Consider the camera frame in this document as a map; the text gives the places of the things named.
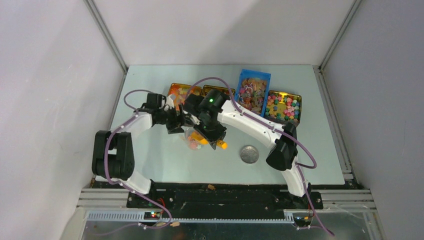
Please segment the clear plastic jar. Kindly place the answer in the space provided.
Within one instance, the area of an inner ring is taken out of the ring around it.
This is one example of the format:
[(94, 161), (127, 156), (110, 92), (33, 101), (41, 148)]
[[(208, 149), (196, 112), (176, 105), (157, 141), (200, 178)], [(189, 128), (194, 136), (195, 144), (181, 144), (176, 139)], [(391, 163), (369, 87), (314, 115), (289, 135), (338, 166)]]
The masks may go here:
[(194, 140), (189, 140), (188, 137), (189, 135), (196, 131), (194, 128), (188, 128), (185, 132), (184, 132), (184, 136), (185, 136), (185, 142), (187, 144), (187, 146), (189, 147), (189, 149), (191, 150), (200, 150), (204, 145), (202, 144), (198, 144), (197, 142), (195, 142)]

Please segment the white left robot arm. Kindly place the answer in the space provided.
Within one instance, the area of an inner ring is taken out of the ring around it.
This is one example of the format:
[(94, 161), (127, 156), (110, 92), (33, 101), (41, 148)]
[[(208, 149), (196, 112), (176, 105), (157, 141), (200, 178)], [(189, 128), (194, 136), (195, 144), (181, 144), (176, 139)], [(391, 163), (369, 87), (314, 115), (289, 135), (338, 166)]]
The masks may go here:
[(150, 190), (153, 181), (136, 170), (134, 141), (155, 125), (165, 126), (168, 134), (183, 133), (186, 114), (175, 107), (175, 99), (173, 94), (149, 91), (146, 101), (133, 108), (129, 119), (115, 129), (99, 130), (94, 137), (92, 173), (140, 193), (138, 201), (145, 208), (156, 206), (158, 194)]

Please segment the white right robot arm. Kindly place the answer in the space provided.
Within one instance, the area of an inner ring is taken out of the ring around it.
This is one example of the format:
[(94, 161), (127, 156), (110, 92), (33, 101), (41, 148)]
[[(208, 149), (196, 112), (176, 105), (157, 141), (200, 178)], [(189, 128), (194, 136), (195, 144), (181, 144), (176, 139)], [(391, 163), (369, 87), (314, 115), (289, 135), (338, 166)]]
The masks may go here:
[(291, 204), (297, 209), (304, 209), (310, 204), (308, 182), (297, 166), (297, 148), (301, 144), (293, 124), (269, 122), (237, 104), (233, 96), (216, 89), (206, 96), (191, 93), (184, 100), (182, 109), (190, 115), (193, 128), (213, 149), (223, 143), (226, 126), (232, 126), (257, 139), (270, 150), (265, 161), (281, 172), (291, 194)]

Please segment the orange plastic scoop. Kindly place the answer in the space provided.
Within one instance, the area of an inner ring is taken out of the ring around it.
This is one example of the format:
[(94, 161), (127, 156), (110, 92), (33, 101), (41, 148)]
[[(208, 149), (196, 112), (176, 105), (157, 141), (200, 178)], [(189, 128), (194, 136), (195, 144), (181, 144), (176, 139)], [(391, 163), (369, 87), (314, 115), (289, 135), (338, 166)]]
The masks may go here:
[[(195, 142), (197, 142), (198, 144), (201, 144), (201, 145), (209, 144), (207, 139), (204, 138), (202, 135), (200, 135), (197, 131), (193, 131), (189, 135), (188, 139), (191, 140), (191, 141), (195, 141)], [(228, 147), (228, 144), (225, 141), (220, 139), (215, 143), (215, 146), (225, 150)]]

